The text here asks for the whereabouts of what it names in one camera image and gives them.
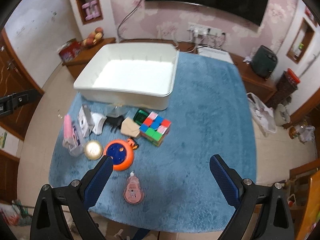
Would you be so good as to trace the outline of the pink correction tape dispenser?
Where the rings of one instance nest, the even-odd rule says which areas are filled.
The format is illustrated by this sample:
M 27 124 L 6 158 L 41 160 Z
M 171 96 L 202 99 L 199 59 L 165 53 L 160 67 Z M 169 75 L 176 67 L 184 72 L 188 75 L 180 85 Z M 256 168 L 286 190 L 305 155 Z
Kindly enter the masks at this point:
M 139 204 L 144 199 L 144 193 L 140 187 L 139 179 L 134 172 L 127 178 L 127 184 L 123 193 L 124 199 L 129 204 Z

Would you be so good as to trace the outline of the white plastic storage bin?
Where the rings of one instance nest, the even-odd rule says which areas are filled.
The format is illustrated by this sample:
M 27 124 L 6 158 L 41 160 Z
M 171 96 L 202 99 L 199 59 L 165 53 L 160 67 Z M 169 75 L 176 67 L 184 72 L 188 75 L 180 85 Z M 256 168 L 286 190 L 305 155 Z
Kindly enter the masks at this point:
M 165 43 L 107 44 L 73 87 L 88 101 L 163 111 L 174 89 L 179 53 Z

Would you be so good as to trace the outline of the multicolour puzzle cube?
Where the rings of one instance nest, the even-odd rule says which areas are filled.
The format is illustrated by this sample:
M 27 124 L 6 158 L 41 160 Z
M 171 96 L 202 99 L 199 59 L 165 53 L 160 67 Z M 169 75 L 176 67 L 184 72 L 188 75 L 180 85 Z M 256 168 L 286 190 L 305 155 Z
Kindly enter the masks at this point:
M 159 147 L 170 131 L 171 121 L 151 112 L 140 125 L 140 135 Z

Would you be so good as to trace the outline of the black power adapter plug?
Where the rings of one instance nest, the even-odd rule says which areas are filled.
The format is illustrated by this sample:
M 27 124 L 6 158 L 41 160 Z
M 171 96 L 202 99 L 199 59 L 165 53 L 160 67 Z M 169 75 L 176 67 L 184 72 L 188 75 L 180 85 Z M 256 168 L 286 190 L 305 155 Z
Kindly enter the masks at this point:
M 116 118 L 108 116 L 106 118 L 106 123 L 111 126 L 111 132 L 116 133 L 117 130 L 121 129 L 121 126 L 124 120 L 125 118 L 122 115 Z

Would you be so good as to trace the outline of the blue fluffy table mat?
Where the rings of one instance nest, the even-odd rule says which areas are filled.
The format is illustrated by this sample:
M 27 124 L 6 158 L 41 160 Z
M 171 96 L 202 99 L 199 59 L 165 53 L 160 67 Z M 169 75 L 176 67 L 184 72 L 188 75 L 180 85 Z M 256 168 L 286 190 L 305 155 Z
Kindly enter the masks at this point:
M 174 90 L 161 116 L 171 121 L 161 146 L 139 138 L 133 164 L 114 171 L 91 211 L 156 231 L 221 231 L 234 213 L 209 169 L 212 155 L 244 178 L 256 179 L 256 146 L 244 84 L 235 65 L 180 53 Z M 123 193 L 134 172 L 144 199 Z

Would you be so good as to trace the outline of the white plastic holder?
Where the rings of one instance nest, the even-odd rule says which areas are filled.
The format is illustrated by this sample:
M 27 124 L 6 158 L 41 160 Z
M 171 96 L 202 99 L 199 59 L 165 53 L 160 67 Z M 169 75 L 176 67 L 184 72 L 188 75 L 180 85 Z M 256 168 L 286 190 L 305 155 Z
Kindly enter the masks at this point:
M 104 116 L 103 114 L 94 113 L 94 112 L 91 112 L 91 117 L 92 117 L 92 120 L 94 123 L 94 127 L 92 129 L 92 132 L 95 135 L 101 135 L 103 132 L 103 125 L 104 125 L 107 117 Z

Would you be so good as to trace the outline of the dark wicker basket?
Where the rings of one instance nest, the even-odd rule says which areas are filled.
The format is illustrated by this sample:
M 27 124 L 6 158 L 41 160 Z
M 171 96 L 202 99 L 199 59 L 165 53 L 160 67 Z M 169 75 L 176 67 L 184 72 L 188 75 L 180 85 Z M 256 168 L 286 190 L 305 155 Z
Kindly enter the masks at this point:
M 281 102 L 287 99 L 293 92 L 298 89 L 297 85 L 299 83 L 299 77 L 293 72 L 292 69 L 288 68 L 283 72 L 281 78 L 276 84 L 277 91 L 266 102 L 266 106 L 276 109 L 276 107 Z

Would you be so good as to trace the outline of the bowl of peaches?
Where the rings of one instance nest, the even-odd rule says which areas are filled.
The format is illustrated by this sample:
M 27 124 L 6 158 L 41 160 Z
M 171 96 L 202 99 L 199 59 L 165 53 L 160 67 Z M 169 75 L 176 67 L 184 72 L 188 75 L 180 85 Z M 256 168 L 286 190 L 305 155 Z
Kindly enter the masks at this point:
M 91 48 L 97 45 L 104 36 L 104 30 L 101 27 L 96 28 L 91 32 L 86 39 L 82 41 L 82 46 L 86 48 Z

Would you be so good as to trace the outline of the clear plastic card box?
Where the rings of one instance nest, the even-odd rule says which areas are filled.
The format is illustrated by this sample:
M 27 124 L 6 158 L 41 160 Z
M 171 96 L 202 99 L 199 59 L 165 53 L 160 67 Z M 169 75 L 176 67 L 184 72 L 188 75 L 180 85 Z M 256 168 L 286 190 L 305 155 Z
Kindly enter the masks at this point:
M 82 136 L 79 125 L 76 122 L 72 122 L 72 137 L 65 139 L 63 137 L 62 145 L 66 148 L 69 154 L 73 157 L 78 157 L 84 153 L 85 140 Z

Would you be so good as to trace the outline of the gold round compact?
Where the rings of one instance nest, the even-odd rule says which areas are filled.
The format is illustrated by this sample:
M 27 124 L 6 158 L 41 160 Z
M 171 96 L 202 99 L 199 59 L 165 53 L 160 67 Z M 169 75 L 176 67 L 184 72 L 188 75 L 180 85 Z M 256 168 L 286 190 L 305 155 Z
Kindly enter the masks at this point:
M 84 154 L 89 160 L 98 160 L 103 155 L 103 147 L 97 140 L 90 140 L 84 146 Z

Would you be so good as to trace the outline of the white wall power strip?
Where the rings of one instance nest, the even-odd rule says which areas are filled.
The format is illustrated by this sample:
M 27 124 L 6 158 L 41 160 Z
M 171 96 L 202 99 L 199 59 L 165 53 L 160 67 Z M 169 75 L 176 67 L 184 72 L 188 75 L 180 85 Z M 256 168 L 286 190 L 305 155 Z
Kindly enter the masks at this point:
M 187 31 L 193 33 L 193 35 L 195 37 L 198 37 L 200 35 L 201 36 L 208 35 L 208 36 L 219 37 L 223 33 L 223 31 L 221 29 L 198 24 L 198 23 L 192 23 L 192 22 L 188 23 Z

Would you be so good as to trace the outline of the dark green speaker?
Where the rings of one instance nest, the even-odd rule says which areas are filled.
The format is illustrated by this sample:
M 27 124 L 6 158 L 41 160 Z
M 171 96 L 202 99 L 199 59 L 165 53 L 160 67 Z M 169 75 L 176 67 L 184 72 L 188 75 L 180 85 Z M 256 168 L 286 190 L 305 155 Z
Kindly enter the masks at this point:
M 253 56 L 251 68 L 255 74 L 267 80 L 274 71 L 277 63 L 278 58 L 276 54 L 266 46 L 261 45 Z

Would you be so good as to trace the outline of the clear box with gold items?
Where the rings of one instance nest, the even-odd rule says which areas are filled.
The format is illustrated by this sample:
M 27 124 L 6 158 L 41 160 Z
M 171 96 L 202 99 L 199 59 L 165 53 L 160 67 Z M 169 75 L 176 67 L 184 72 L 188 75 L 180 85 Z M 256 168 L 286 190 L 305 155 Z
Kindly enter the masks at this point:
M 117 118 L 120 115 L 126 114 L 126 108 L 122 105 L 107 104 L 104 109 L 104 115 L 112 118 Z

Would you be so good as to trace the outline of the pink comb case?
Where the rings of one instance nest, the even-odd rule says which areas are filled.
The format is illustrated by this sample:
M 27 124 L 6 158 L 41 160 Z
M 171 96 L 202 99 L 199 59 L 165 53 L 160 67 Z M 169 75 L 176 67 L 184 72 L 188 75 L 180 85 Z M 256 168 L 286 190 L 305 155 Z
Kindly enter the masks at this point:
M 72 120 L 69 114 L 66 114 L 64 117 L 63 136 L 65 139 L 70 139 L 72 137 Z

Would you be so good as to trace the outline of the white plastic bag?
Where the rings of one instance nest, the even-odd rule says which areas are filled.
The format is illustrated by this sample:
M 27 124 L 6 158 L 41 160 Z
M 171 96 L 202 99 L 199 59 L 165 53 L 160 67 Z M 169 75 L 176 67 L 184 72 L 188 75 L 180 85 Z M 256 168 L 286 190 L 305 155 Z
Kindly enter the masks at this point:
M 277 132 L 273 109 L 268 108 L 255 94 L 247 93 L 249 110 L 255 123 L 265 137 Z

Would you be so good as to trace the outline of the pink dumbbells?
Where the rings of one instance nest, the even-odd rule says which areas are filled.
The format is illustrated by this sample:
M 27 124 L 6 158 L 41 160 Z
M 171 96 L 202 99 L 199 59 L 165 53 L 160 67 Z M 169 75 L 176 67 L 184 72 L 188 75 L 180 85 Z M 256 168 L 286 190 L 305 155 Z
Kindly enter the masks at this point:
M 90 21 L 101 16 L 97 0 L 83 4 L 82 9 L 84 9 L 86 13 L 85 21 Z

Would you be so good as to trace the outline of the white router box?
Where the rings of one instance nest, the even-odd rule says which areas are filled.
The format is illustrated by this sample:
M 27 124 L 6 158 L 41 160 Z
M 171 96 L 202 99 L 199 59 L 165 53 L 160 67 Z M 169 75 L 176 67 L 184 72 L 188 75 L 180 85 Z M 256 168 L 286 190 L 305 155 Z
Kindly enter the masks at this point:
M 212 59 L 217 59 L 220 61 L 225 61 L 228 63 L 233 64 L 233 60 L 230 56 L 230 54 L 223 50 L 208 48 L 208 47 L 198 47 L 197 52 L 201 56 L 210 57 Z

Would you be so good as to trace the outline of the white instant camera box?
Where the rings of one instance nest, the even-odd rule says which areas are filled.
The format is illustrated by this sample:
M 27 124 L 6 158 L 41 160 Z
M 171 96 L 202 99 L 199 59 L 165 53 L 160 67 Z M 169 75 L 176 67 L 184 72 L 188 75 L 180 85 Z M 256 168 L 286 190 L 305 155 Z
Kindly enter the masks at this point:
M 94 122 L 91 116 L 91 111 L 87 105 L 82 105 L 78 114 L 78 122 L 80 125 L 81 133 L 84 138 L 89 137 L 91 134 Z

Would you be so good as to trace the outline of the orange blue round toy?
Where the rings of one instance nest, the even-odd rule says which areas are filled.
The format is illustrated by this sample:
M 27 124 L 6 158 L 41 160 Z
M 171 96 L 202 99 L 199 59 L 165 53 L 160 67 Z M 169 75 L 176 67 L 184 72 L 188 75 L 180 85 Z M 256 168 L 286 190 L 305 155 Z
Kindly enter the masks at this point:
M 133 138 L 116 139 L 105 146 L 103 155 L 112 158 L 115 171 L 124 171 L 133 164 L 134 150 L 138 148 L 139 144 Z

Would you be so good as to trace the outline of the beige angular box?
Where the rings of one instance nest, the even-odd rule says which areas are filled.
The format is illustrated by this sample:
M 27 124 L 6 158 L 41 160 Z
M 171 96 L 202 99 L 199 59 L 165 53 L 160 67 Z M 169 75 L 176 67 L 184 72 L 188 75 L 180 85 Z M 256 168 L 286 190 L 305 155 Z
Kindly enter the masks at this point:
M 127 137 L 138 138 L 140 136 L 140 126 L 131 118 L 127 117 L 121 123 L 120 132 Z

